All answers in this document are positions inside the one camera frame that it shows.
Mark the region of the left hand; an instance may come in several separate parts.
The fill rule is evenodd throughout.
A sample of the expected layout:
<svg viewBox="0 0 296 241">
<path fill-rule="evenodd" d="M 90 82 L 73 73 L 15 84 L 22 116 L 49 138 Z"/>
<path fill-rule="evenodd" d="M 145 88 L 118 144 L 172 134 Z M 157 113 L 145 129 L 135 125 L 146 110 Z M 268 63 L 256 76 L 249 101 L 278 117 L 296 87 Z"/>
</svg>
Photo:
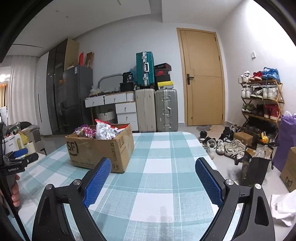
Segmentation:
<svg viewBox="0 0 296 241">
<path fill-rule="evenodd" d="M 19 207 L 20 205 L 20 192 L 17 183 L 18 180 L 20 180 L 20 177 L 18 174 L 15 174 L 14 184 L 11 186 L 11 200 L 13 202 L 14 207 Z"/>
</svg>

